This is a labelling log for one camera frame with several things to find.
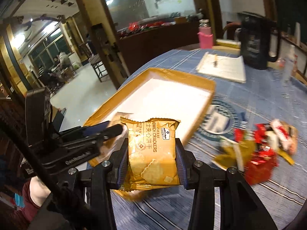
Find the white floor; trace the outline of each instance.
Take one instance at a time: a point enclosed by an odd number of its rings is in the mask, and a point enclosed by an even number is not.
[[[64,85],[51,99],[57,108],[67,109],[61,131],[83,125],[86,120],[116,93],[109,76],[100,82],[90,64],[77,70],[77,76]]]

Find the cheese sandwich crackers package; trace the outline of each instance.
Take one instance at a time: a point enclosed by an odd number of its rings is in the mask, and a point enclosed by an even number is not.
[[[129,131],[129,166],[125,183],[129,190],[150,190],[179,185],[175,130],[180,121],[152,118],[135,122],[122,118]]]

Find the bolt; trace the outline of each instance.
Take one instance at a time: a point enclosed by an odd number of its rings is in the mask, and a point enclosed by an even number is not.
[[[229,171],[230,174],[235,174],[235,173],[237,173],[237,169],[234,168],[234,167],[229,168],[228,171]]]
[[[68,170],[68,174],[70,174],[70,175],[73,175],[76,172],[77,172],[76,168],[71,168],[71,169]]]
[[[111,164],[111,162],[110,162],[109,160],[105,160],[105,161],[103,161],[103,162],[101,163],[101,165],[102,165],[103,167],[108,167],[110,164]]]
[[[204,164],[204,163],[203,163],[202,161],[200,161],[200,160],[196,160],[196,161],[194,162],[194,165],[195,165],[196,167],[201,167],[203,164]]]

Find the black electric kettle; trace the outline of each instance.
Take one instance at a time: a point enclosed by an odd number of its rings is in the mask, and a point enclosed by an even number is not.
[[[251,12],[240,12],[238,16],[241,20],[240,55],[244,63],[256,69],[266,69],[267,62],[275,62],[279,56],[281,35],[277,23]],[[274,57],[269,55],[272,28],[277,28],[278,34]]]

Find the open notebook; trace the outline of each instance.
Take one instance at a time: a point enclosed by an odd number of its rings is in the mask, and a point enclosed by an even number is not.
[[[215,55],[205,53],[197,66],[197,71],[206,75],[216,76],[240,83],[246,82],[243,57],[232,58],[217,56],[217,65],[214,66]]]

